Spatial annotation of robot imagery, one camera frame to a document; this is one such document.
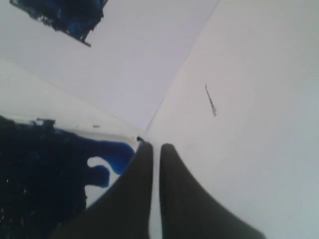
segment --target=dark blue paint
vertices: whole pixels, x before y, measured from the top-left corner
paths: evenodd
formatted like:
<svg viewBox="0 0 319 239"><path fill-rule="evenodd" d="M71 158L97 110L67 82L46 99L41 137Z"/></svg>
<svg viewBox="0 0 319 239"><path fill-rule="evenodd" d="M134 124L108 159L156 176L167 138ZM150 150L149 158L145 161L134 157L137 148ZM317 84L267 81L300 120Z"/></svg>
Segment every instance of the dark blue paint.
<svg viewBox="0 0 319 239"><path fill-rule="evenodd" d="M84 42L101 21L107 0L10 0L32 18Z"/></svg>
<svg viewBox="0 0 319 239"><path fill-rule="evenodd" d="M90 168L106 160L122 174L134 156L126 143L95 141L42 125L0 117L0 238L46 239L86 208L86 185L107 187L110 172Z"/></svg>

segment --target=white paper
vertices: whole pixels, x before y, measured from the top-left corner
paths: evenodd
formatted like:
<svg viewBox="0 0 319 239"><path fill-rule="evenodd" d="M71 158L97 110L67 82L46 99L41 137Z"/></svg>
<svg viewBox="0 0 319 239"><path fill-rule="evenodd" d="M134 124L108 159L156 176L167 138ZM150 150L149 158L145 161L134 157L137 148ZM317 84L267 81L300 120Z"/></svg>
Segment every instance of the white paper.
<svg viewBox="0 0 319 239"><path fill-rule="evenodd" d="M109 0L89 48L0 1L0 57L146 129L218 0Z"/></svg>

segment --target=pencil mark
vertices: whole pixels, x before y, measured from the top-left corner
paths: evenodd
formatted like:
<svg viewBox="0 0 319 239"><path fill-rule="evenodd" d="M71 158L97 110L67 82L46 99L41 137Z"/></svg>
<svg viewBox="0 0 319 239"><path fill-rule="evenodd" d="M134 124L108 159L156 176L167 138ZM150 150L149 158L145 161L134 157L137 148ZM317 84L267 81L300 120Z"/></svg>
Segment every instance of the pencil mark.
<svg viewBox="0 0 319 239"><path fill-rule="evenodd" d="M208 92L208 89L207 89L207 84L205 84L205 90L206 90L206 93L207 93L207 96L208 96L208 99L209 99L209 102L210 102L210 105L211 105L211 109L213 111L213 115L216 117L217 111L216 111L216 108L215 108L215 106L213 104L213 101L212 101L212 99L211 99L211 97L209 95L209 92Z"/></svg>

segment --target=black pointed object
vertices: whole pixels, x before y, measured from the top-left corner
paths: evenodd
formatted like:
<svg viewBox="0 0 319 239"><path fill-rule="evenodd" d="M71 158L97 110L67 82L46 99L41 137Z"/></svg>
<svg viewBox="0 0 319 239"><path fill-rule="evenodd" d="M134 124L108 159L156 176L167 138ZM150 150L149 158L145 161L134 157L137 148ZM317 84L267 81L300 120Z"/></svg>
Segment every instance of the black pointed object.
<svg viewBox="0 0 319 239"><path fill-rule="evenodd" d="M107 193L51 239L148 239L152 186L153 147L142 142Z"/></svg>
<svg viewBox="0 0 319 239"><path fill-rule="evenodd" d="M159 199L163 239L264 239L195 180L173 145L161 148Z"/></svg>

